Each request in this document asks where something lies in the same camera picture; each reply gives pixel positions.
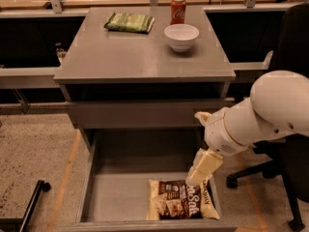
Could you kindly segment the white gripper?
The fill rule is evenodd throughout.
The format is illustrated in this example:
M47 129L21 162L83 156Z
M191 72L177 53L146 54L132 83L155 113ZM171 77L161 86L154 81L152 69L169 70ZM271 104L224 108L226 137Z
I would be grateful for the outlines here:
M238 144L228 133L225 125L226 110L222 108L213 114L204 111L195 113L194 117L205 126L205 141L210 149L200 148L197 152L185 179L187 185L200 185L221 166L222 156L233 156L248 149Z

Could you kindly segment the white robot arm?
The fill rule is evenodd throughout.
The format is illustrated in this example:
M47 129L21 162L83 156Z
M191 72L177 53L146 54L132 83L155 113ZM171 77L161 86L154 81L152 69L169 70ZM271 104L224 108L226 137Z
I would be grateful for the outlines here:
M195 118L204 126L206 150L199 150L185 183L202 184L233 156L264 140L309 132L309 78L295 72L274 71L259 77L250 96L232 107L210 114L199 111Z

